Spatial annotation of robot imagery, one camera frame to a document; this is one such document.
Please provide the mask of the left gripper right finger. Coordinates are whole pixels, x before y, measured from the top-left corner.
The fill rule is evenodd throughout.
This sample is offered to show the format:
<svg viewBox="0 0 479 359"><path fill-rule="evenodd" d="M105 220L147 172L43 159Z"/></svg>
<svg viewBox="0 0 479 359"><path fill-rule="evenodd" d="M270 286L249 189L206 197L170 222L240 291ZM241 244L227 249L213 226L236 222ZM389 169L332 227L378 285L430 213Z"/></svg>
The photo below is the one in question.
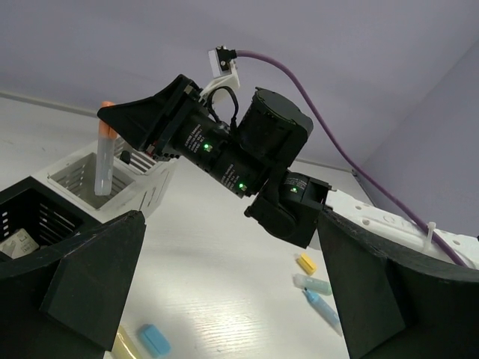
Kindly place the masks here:
<svg viewBox="0 0 479 359"><path fill-rule="evenodd" d="M478 357L478 271L332 211L320 213L317 229L351 358Z"/></svg>

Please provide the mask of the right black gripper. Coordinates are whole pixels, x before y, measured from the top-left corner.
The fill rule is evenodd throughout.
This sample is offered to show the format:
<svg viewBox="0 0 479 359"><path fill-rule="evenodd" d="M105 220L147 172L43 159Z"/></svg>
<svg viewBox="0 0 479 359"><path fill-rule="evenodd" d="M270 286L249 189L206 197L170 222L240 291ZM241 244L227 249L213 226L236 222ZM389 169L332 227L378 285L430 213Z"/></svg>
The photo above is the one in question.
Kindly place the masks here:
<svg viewBox="0 0 479 359"><path fill-rule="evenodd" d="M204 114L199 94L198 85L180 74L148 98L102 108L97 115L135 150L167 162L180 156L172 141L183 123L193 114Z"/></svg>

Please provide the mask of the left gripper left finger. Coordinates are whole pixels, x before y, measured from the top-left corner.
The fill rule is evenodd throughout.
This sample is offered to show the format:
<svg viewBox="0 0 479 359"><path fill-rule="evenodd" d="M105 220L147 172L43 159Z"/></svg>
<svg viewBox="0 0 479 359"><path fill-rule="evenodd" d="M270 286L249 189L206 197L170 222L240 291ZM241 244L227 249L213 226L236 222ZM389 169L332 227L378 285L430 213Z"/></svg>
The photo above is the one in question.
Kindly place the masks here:
<svg viewBox="0 0 479 359"><path fill-rule="evenodd" d="M129 211L1 263L1 353L111 350L145 230L144 215Z"/></svg>

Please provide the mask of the grey orange-tipped highlighter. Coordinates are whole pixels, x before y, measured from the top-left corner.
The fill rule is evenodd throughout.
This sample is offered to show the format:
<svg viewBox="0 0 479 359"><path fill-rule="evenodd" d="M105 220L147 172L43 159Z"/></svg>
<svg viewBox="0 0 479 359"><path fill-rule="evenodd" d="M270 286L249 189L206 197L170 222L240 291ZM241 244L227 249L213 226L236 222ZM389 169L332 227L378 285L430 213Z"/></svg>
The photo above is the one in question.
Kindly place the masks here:
<svg viewBox="0 0 479 359"><path fill-rule="evenodd" d="M116 138L116 131L100 120L94 181L94 193L96 196L108 196L111 194Z"/></svg>

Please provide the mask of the yellow highlighter cap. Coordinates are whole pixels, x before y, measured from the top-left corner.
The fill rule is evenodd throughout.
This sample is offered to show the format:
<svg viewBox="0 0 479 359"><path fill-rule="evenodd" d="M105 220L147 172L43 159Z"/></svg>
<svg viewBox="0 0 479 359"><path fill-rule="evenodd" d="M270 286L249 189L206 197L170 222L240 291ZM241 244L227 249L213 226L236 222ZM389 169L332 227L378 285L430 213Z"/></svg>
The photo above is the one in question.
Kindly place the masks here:
<svg viewBox="0 0 479 359"><path fill-rule="evenodd" d="M306 253L297 254L295 261L307 276L313 275L317 270L317 264Z"/></svg>

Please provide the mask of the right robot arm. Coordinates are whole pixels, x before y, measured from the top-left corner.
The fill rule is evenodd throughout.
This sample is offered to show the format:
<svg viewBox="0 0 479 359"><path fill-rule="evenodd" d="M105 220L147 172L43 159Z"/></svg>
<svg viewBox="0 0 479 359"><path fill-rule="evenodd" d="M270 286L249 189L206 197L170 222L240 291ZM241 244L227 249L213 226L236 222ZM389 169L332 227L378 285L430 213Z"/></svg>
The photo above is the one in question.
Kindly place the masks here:
<svg viewBox="0 0 479 359"><path fill-rule="evenodd" d="M306 248L319 215L333 212L391 242L450 262L478 267L478 247L465 236L420 228L415 222L361 203L291 165L313 129L312 120L282 95L258 88L243 118L222 121L214 102L234 95L236 76L206 88L178 76L146 99L101 108L97 115L133 149L155 160L183 157L237 197L251 197L245 215L270 235Z"/></svg>

